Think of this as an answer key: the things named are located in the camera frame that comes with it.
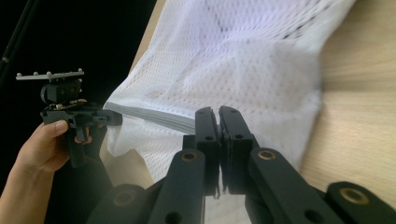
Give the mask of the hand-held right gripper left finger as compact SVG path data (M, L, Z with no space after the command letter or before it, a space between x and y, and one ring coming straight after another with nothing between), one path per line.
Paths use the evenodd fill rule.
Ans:
M195 134L183 137L182 149L205 155L205 195L219 197L219 128L211 107L195 112Z

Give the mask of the white mesh laundry bag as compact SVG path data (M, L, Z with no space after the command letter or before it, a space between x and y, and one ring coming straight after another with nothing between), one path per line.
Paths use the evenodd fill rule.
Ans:
M239 110L259 144L294 167L321 107L319 54L355 0L166 0L145 54L106 108L113 156L163 178L203 107Z

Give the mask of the white garment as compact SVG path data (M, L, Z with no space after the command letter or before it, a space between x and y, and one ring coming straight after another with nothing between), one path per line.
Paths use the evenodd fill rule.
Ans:
M195 107L233 105L250 113L308 114L320 108L318 51L246 44L191 64L182 95Z

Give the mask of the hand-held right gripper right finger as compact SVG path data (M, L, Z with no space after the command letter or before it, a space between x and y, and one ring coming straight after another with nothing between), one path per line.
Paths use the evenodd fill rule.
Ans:
M249 174L250 151L257 146L241 113L232 107L222 106L220 118L220 167L223 187L231 194L245 194Z

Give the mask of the black metal stand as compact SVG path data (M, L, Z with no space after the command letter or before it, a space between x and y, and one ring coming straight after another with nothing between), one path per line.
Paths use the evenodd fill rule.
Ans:
M7 47L0 58L0 77L4 77L7 74L7 70L29 26L29 22L35 14L36 1L37 0L27 0L16 27L7 43Z

